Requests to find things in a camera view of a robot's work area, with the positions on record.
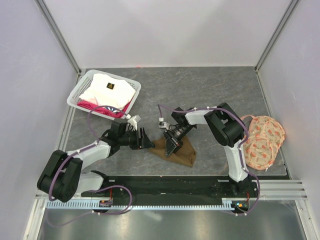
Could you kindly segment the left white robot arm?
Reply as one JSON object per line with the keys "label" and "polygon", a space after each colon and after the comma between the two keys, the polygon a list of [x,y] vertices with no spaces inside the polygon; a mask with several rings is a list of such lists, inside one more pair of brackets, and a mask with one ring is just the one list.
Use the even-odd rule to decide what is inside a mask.
{"label": "left white robot arm", "polygon": [[124,119],[112,121],[101,137],[81,149],[65,152],[55,150],[38,181],[37,189],[48,194],[50,201],[68,202],[76,193],[93,191],[99,197],[106,196],[110,185],[98,173],[82,174],[82,170],[96,161],[106,159],[128,146],[132,150],[154,148],[145,129],[139,130]]}

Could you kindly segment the brown cloth napkin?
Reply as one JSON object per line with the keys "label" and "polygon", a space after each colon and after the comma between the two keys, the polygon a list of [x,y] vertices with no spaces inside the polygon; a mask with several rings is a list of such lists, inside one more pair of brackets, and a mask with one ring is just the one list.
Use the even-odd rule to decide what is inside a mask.
{"label": "brown cloth napkin", "polygon": [[182,138],[182,147],[175,153],[172,153],[169,157],[165,157],[165,137],[161,137],[153,142],[154,148],[150,148],[149,151],[163,160],[192,167],[196,160],[197,153],[193,148],[191,142],[187,136]]}

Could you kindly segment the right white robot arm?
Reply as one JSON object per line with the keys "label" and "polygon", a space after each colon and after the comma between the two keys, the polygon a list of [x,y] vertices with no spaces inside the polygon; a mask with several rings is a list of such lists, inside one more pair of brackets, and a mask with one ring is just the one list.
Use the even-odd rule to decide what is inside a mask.
{"label": "right white robot arm", "polygon": [[214,107],[189,108],[180,107],[171,110],[172,118],[177,122],[174,128],[166,127],[164,131],[165,151],[168,158],[182,148],[182,138],[197,125],[207,125],[215,140],[223,146],[228,164],[228,182],[222,189],[230,191],[235,197],[242,196],[249,186],[248,169],[244,164],[243,143],[245,124],[227,103]]}

